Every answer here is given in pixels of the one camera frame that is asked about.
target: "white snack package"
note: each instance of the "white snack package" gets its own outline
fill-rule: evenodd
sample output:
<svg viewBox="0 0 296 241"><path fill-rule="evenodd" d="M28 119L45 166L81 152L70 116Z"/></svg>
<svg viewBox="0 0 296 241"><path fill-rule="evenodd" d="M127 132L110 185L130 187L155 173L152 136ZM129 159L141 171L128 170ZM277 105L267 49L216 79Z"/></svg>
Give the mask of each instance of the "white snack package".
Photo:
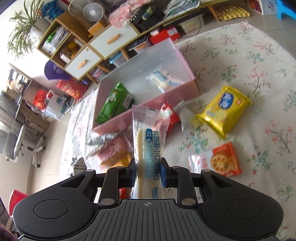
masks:
<svg viewBox="0 0 296 241"><path fill-rule="evenodd" d="M132 198L162 199L160 159L170 116L159 110L144 106L133 106L134 156L137 178Z"/></svg>
<svg viewBox="0 0 296 241"><path fill-rule="evenodd" d="M170 74L162 66L156 68L148 77L150 81L154 82L158 89L165 93L173 88L176 88L184 83L184 81L179 80L172 74Z"/></svg>
<svg viewBox="0 0 296 241"><path fill-rule="evenodd" d="M72 163L70 167L70 177L75 176L78 173L81 173L86 170L86 165L84 163L84 159L81 155L77 156L76 158L72 158Z"/></svg>

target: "bed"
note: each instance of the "bed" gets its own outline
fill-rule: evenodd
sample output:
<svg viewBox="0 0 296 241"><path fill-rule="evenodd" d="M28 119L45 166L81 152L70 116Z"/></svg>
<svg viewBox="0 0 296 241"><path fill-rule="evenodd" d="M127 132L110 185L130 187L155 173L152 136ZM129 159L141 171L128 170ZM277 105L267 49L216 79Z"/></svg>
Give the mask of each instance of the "bed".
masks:
<svg viewBox="0 0 296 241"><path fill-rule="evenodd" d="M187 158L233 142L242 174L232 177L276 199L284 220L276 237L296 238L296 61L276 41L247 22L232 24L186 39L177 44L195 73L202 95L187 103L196 113L230 85L250 97L253 104L241 116L226 140L207 126L182 133L177 124L167 136L163 156L170 166L189 168ZM65 138L60 175L69 177L73 155L92 152L93 91L72 112ZM88 168L100 172L95 156ZM175 197L173 188L166 197Z"/></svg>

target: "pink storage box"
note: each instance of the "pink storage box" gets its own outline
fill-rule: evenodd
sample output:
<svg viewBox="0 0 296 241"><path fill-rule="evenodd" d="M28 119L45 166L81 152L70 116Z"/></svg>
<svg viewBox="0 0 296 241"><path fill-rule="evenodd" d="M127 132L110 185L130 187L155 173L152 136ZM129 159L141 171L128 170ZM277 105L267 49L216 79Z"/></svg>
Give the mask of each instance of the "pink storage box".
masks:
<svg viewBox="0 0 296 241"><path fill-rule="evenodd" d="M160 65L185 83L161 93L154 83L146 79ZM101 80L93 119L93 130L99 134L121 132L132 124L131 109L101 125L95 121L118 81L133 95L135 104L158 110L164 102L175 106L181 100L190 100L200 95L188 63L172 40L166 39L125 62Z"/></svg>

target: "clear plastic box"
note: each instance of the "clear plastic box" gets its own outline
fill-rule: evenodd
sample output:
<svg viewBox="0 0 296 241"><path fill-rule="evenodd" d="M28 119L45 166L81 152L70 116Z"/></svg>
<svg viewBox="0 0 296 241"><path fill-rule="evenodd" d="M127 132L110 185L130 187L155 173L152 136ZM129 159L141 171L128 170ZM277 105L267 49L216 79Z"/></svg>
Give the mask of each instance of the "clear plastic box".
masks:
<svg viewBox="0 0 296 241"><path fill-rule="evenodd" d="M160 65L172 75L183 80L184 84L168 92L161 93L155 84L146 79ZM131 93L135 104L160 110L164 102L175 106L181 100L198 97L200 90L194 78L188 63L170 38L150 47L107 74L101 80L94 109L93 130L99 134L105 134L123 131L131 125L131 109L101 125L98 125L95 121L110 91L118 81Z"/></svg>
<svg viewBox="0 0 296 241"><path fill-rule="evenodd" d="M123 63L125 63L126 61L127 61L126 58L123 56L123 54L120 51L113 54L109 58L109 63L114 64L117 68Z"/></svg>
<svg viewBox="0 0 296 241"><path fill-rule="evenodd" d="M198 28L201 28L205 25L205 22L202 18L202 15L196 16L192 19L189 19L183 23L180 23L179 26L183 29L183 31L188 34Z"/></svg>

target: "yellow cracker package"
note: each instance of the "yellow cracker package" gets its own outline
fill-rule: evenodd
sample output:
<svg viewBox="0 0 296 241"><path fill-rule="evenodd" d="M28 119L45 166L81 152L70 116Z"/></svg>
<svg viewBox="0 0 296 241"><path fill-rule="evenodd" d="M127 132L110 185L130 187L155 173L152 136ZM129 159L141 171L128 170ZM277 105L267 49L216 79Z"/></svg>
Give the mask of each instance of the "yellow cracker package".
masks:
<svg viewBox="0 0 296 241"><path fill-rule="evenodd" d="M251 100L231 86L223 86L220 93L207 105L202 114L197 118L209 125L218 136L223 139L237 123Z"/></svg>

